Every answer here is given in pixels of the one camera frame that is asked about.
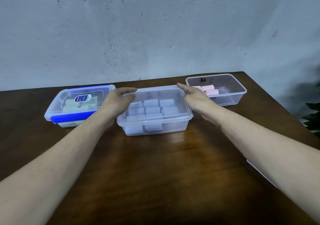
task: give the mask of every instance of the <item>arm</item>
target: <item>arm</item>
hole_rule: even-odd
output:
[[[194,111],[218,126],[241,153],[306,213],[320,222],[320,151],[218,106],[178,83]]]
[[[45,224],[70,190],[103,132],[134,100],[112,90],[102,106],[61,141],[0,182],[0,224]]]

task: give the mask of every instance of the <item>wooden table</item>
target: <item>wooden table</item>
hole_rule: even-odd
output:
[[[232,74],[248,92],[237,105],[226,108],[319,148],[319,140],[246,73]],[[174,85],[185,83],[187,77],[114,85]],[[0,180],[70,132],[71,128],[61,128],[43,117],[65,88],[0,92]],[[114,124],[48,224],[168,223],[315,224],[197,114],[186,131],[160,135],[128,137]]]

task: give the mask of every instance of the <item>label sticker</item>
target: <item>label sticker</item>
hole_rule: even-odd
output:
[[[79,95],[75,98],[75,102],[89,101],[90,98],[91,98],[91,94]]]

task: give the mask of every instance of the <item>forearm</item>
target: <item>forearm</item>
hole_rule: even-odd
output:
[[[78,178],[108,122],[99,112],[0,182],[0,224],[45,224]]]
[[[211,106],[205,115],[281,191],[320,221],[319,150],[220,106]]]

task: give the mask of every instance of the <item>plastic storage box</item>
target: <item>plastic storage box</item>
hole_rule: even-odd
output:
[[[98,110],[113,89],[114,85],[64,89],[51,102],[45,118],[61,127],[78,126]]]
[[[140,88],[134,94],[134,102],[117,118],[127,136],[182,131],[193,117],[176,85]]]
[[[247,92],[247,89],[231,74],[188,77],[186,83],[190,86],[214,85],[214,88],[219,90],[219,95],[210,99],[220,106],[237,104]]]

